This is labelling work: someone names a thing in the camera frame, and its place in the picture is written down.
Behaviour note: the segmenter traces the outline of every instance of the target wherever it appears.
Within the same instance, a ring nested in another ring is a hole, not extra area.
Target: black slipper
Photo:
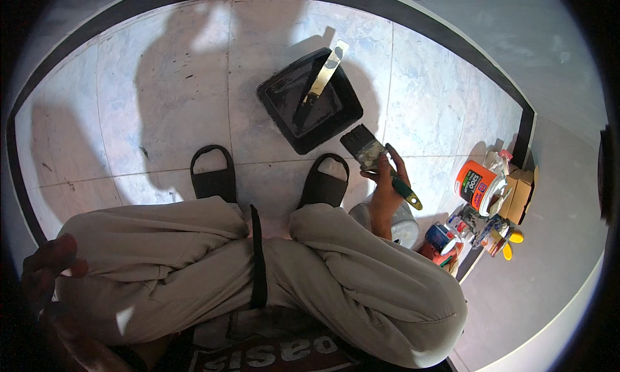
[[[198,157],[215,149],[220,150],[224,154],[228,167],[224,170],[217,170],[214,172],[194,173],[193,167]],[[190,174],[191,184],[194,187],[196,198],[220,196],[227,203],[237,202],[237,183],[234,175],[233,158],[230,153],[228,153],[228,150],[222,146],[212,144],[211,146],[205,146],[198,150],[191,159]]]
[[[346,170],[346,181],[337,179],[329,174],[319,172],[319,165],[327,158],[332,158],[340,162]],[[323,154],[310,168],[306,178],[304,191],[301,194],[301,201],[297,209],[307,204],[326,203],[333,207],[340,206],[345,197],[346,187],[348,186],[349,168],[346,161],[337,154]]]

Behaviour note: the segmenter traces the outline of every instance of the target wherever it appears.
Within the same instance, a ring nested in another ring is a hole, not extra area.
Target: cardboard box
[[[512,188],[512,192],[501,206],[499,215],[515,224],[521,224],[536,190],[538,166],[533,172],[516,169],[506,177],[506,181],[508,182],[506,190]]]

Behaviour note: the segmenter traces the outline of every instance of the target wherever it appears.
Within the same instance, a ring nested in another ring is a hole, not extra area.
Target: black paint tray
[[[314,51],[260,84],[256,90],[269,116],[298,154],[307,154],[325,143],[364,113],[345,71],[338,66],[304,125],[298,128],[293,124],[293,114],[330,53],[329,48]]]

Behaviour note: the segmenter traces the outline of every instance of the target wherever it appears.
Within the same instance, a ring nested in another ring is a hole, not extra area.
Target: leg
[[[326,204],[293,213],[290,231],[299,243],[269,240],[264,248],[270,304],[299,306],[403,367],[429,367],[453,348],[467,307],[444,270]]]
[[[238,309],[252,292],[252,243],[220,197],[75,216],[61,233],[89,263],[60,300],[108,345],[147,342]]]

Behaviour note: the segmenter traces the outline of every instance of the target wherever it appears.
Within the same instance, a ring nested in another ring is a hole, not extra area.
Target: foot
[[[194,173],[194,165],[198,157],[215,149],[220,150],[224,154],[228,167],[214,172]],[[212,144],[198,150],[191,159],[190,174],[196,198],[220,196],[227,203],[237,202],[237,183],[235,181],[233,158],[223,146]]]
[[[323,154],[310,168],[297,209],[317,203],[340,206],[345,197],[348,178],[349,168],[342,157]]]

